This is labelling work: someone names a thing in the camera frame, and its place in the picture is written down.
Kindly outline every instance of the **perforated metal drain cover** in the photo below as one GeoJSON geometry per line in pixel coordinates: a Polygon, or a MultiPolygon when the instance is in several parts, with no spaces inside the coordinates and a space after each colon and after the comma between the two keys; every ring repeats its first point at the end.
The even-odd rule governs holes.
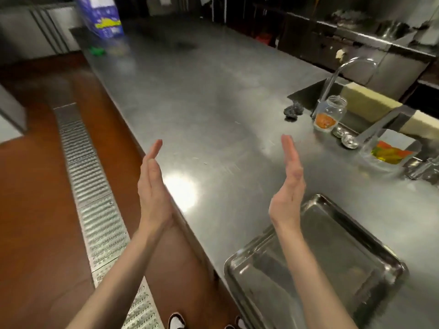
{"type": "MultiPolygon", "coordinates": [[[[94,286],[116,262],[129,235],[76,104],[54,109],[94,286]]],[[[123,329],[163,329],[145,277],[123,329]]]]}

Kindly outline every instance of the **forearm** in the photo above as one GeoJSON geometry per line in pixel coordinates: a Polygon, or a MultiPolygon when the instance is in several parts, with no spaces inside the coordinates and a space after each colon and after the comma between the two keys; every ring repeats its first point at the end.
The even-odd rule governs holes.
{"type": "Polygon", "coordinates": [[[289,227],[277,227],[288,268],[302,300],[310,329],[357,329],[334,292],[302,233],[289,227]]]}
{"type": "Polygon", "coordinates": [[[162,227],[134,234],[68,329],[122,327],[161,234],[162,227]]]}

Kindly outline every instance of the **orange food in jar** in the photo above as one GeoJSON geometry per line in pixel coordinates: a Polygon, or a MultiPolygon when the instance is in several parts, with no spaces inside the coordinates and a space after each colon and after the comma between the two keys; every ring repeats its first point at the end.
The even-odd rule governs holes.
{"type": "Polygon", "coordinates": [[[325,113],[319,113],[316,116],[316,125],[322,129],[332,127],[336,122],[337,121],[325,113]]]}

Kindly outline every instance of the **hand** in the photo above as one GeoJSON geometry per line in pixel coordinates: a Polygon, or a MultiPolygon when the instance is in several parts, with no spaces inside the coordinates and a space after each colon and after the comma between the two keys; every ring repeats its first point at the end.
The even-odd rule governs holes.
{"type": "Polygon", "coordinates": [[[279,232],[285,228],[300,232],[300,204],[305,192],[303,167],[291,136],[282,135],[287,177],[281,189],[273,196],[268,213],[279,232]]]}
{"type": "Polygon", "coordinates": [[[171,198],[163,184],[162,171],[157,164],[157,156],[163,141],[158,139],[145,155],[140,167],[140,178],[137,188],[140,197],[141,233],[162,231],[172,216],[171,198]]]}

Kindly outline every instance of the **metal pot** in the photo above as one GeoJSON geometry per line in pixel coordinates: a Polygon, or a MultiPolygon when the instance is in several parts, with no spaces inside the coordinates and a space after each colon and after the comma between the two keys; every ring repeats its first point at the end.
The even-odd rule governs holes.
{"type": "Polygon", "coordinates": [[[396,40],[409,33],[409,25],[398,21],[381,22],[376,31],[376,35],[386,40],[396,40]]]}

